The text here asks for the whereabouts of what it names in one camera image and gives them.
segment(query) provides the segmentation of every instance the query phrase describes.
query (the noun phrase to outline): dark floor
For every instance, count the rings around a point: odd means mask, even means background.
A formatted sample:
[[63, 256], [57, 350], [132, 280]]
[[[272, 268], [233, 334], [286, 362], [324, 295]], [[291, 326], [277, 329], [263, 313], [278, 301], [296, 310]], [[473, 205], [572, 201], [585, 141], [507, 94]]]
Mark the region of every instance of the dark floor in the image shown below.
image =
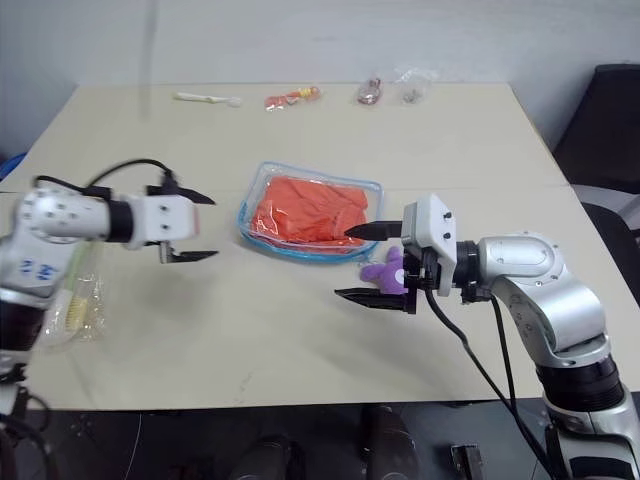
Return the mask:
[[[541, 435], [542, 401], [522, 400], [522, 415]], [[485, 478], [543, 480], [511, 417], [498, 402], [393, 405], [413, 435], [422, 478], [455, 479], [449, 447], [480, 447]], [[56, 411], [46, 436], [63, 479], [226, 479], [259, 437], [285, 434], [305, 451], [309, 480], [364, 479], [357, 452], [360, 405], [197, 410], [181, 412]], [[41, 415], [30, 413], [35, 424]], [[138, 425], [140, 436], [136, 445]], [[21, 480], [43, 479], [37, 452], [17, 449]]]

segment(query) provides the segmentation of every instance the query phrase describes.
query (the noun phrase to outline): orange towel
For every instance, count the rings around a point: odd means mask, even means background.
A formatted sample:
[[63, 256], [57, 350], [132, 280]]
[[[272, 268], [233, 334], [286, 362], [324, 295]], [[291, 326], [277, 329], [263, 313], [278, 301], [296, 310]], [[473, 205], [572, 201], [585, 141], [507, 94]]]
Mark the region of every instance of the orange towel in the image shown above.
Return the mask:
[[360, 246], [363, 240], [346, 237], [344, 231], [367, 221], [367, 206], [359, 188], [273, 177], [256, 208], [251, 231], [290, 243]]

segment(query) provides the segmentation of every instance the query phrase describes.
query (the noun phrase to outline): purple plush toy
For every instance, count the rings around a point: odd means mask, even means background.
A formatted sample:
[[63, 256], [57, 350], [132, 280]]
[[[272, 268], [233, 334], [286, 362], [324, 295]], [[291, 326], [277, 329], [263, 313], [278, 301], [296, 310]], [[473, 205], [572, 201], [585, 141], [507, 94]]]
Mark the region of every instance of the purple plush toy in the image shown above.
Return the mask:
[[387, 263], [367, 265], [360, 270], [360, 280], [378, 285], [381, 293], [399, 295], [407, 293], [404, 288], [404, 269], [402, 268], [402, 251], [391, 247], [387, 252]]

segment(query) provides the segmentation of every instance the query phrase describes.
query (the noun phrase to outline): beige table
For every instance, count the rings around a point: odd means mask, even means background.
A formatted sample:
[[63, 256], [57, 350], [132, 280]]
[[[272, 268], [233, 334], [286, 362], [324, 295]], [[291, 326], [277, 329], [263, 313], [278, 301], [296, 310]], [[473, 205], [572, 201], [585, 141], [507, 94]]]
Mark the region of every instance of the beige table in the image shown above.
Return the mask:
[[[3, 189], [22, 190], [37, 173], [80, 183], [115, 161], [153, 156], [218, 202], [200, 208], [201, 235], [182, 246], [221, 253], [159, 265], [155, 249], [110, 246], [105, 337], [37, 352], [33, 390], [55, 407], [97, 409], [493, 398], [423, 300], [416, 316], [364, 309], [333, 294], [363, 285], [355, 264], [288, 262], [239, 238], [235, 214], [264, 159], [381, 181], [387, 218], [437, 191], [457, 215], [460, 239], [525, 229], [553, 238], [601, 298], [623, 379], [640, 389], [638, 308], [510, 89], [436, 86], [415, 107], [386, 92], [366, 109], [350, 103], [354, 88], [326, 87], [317, 105], [267, 114], [262, 98], [286, 87], [181, 88], [241, 95], [246, 106], [237, 110], [173, 102], [177, 88], [157, 87], [146, 121], [136, 89], [77, 91]], [[131, 192], [156, 176], [141, 167], [111, 184]], [[2, 213], [10, 200], [0, 196]], [[441, 301], [504, 385], [490, 306]], [[539, 395], [511, 322], [507, 336], [518, 393]]]

